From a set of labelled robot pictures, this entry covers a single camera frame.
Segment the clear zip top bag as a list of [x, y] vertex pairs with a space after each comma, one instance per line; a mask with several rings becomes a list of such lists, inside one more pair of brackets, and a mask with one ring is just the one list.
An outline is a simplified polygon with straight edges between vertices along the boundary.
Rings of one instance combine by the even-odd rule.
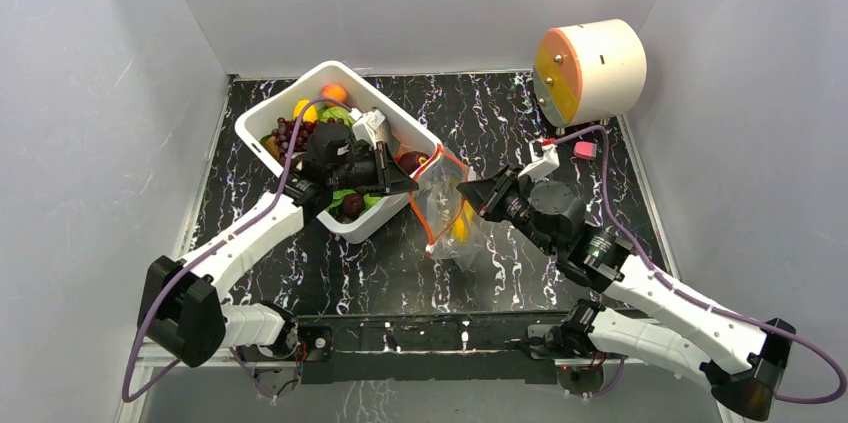
[[455, 244], [450, 233], [464, 200], [457, 185], [475, 178], [473, 168], [439, 144], [413, 174], [419, 189], [410, 195], [410, 206], [427, 236], [425, 255], [432, 260], [449, 260], [462, 270], [471, 266], [484, 246], [483, 223], [476, 213], [468, 243]]

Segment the orange toy fruit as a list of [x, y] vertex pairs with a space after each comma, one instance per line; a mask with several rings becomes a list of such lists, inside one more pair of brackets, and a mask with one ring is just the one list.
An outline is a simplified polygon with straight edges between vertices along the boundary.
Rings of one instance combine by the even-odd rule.
[[348, 100], [348, 92], [338, 84], [325, 85], [321, 89], [320, 96], [326, 99], [324, 102], [326, 107], [335, 107], [339, 104], [346, 104]]

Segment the green toy cabbage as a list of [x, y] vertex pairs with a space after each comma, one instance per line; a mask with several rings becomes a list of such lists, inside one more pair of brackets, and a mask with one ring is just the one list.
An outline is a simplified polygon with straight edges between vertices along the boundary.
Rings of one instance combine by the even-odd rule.
[[319, 111], [319, 120], [323, 123], [339, 123], [347, 127], [354, 124], [349, 110], [341, 106], [326, 106]]

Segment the yellow toy lemon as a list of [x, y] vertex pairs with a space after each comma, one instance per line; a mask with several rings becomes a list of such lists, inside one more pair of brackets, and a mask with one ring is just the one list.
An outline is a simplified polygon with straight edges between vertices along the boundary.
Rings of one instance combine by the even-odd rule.
[[301, 99], [293, 110], [293, 120], [300, 118], [303, 122], [316, 122], [320, 119], [318, 103], [312, 104], [309, 99]]

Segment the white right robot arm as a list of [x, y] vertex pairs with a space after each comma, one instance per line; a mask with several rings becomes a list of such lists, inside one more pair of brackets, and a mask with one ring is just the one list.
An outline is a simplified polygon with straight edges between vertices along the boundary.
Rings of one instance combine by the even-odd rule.
[[563, 183], [534, 182], [506, 166], [495, 176], [458, 184], [484, 220], [508, 222], [556, 268], [582, 287], [639, 309], [649, 324], [600, 303], [581, 299], [558, 326], [527, 330], [525, 351], [534, 358], [634, 357], [706, 388], [734, 413], [765, 421], [787, 366], [793, 327], [772, 320], [780, 333], [726, 316], [725, 308], [699, 307], [680, 295], [683, 286], [650, 270], [633, 244], [587, 221], [585, 208]]

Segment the red toy grapes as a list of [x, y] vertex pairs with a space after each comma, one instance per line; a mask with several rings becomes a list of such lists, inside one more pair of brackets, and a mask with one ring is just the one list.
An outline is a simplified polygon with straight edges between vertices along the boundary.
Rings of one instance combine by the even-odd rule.
[[277, 127], [265, 140], [264, 147], [281, 164], [289, 150], [294, 153], [306, 151], [307, 142], [317, 126], [316, 122], [302, 122], [295, 129], [295, 124], [294, 120], [278, 118]]

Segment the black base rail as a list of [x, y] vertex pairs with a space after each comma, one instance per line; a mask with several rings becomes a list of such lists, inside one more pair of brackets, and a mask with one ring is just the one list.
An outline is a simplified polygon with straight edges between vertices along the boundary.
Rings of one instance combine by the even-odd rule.
[[617, 384], [623, 357], [567, 337], [565, 313], [474, 312], [301, 316], [251, 362], [286, 362], [307, 385], [359, 380], [514, 380], [554, 385], [578, 398]]

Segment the white cylinder drum toy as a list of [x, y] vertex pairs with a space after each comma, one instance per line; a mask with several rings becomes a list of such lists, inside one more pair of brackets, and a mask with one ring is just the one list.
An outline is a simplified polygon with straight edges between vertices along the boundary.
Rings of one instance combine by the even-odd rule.
[[621, 19], [548, 29], [532, 71], [537, 104], [555, 128], [627, 113], [646, 77], [643, 44]]

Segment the dark purple toy fruit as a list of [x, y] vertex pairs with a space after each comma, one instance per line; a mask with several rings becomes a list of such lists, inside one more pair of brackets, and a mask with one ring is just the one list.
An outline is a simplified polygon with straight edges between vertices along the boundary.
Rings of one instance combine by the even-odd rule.
[[413, 175], [429, 158], [430, 156], [427, 153], [409, 151], [398, 156], [396, 162], [407, 175]]

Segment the pink eraser block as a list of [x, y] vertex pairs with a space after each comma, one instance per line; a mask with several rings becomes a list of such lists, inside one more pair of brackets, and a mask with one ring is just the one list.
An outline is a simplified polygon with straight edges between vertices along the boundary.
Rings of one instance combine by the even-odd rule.
[[574, 145], [573, 154], [576, 158], [594, 161], [597, 157], [598, 146], [590, 141], [578, 141]]

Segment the dark red toy mangosteen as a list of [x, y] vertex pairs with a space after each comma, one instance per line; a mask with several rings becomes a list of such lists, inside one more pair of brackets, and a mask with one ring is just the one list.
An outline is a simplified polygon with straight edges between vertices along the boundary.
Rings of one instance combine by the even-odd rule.
[[354, 221], [367, 209], [365, 197], [357, 192], [345, 195], [340, 204], [339, 215], [343, 221]]

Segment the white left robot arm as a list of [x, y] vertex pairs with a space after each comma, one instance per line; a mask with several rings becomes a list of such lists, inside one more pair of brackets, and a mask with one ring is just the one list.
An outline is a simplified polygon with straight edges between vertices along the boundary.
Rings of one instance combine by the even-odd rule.
[[357, 140], [342, 124], [318, 124], [305, 152], [285, 155], [276, 190], [204, 246], [149, 266], [138, 340], [152, 340], [188, 367], [206, 363], [221, 348], [240, 346], [262, 347], [275, 359], [290, 357], [299, 345], [297, 317], [269, 302], [226, 303], [235, 283], [329, 208], [335, 192], [385, 197], [418, 188], [386, 143]]

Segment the yellow toy banana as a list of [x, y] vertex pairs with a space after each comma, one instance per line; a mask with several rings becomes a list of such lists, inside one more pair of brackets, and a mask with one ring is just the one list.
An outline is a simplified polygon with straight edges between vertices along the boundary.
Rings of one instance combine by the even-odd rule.
[[451, 238], [455, 244], [468, 243], [471, 239], [472, 223], [475, 212], [469, 202], [462, 201], [459, 215], [451, 226]]

